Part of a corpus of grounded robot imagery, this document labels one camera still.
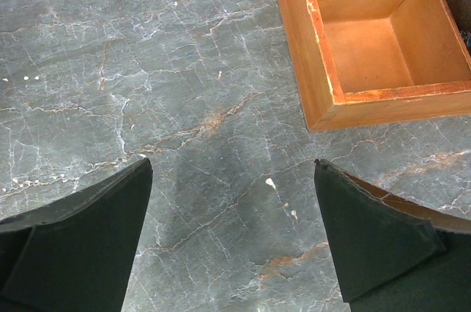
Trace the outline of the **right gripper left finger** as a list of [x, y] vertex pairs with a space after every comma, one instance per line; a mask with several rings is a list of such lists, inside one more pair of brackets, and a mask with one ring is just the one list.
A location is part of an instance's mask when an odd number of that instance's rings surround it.
[[152, 189], [148, 158], [1, 220], [2, 311], [120, 311]]

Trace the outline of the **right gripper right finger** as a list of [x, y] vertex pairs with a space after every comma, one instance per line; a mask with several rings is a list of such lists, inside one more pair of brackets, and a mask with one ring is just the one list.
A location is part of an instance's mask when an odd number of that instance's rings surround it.
[[470, 221], [318, 160], [314, 181], [342, 299], [352, 311], [468, 311]]

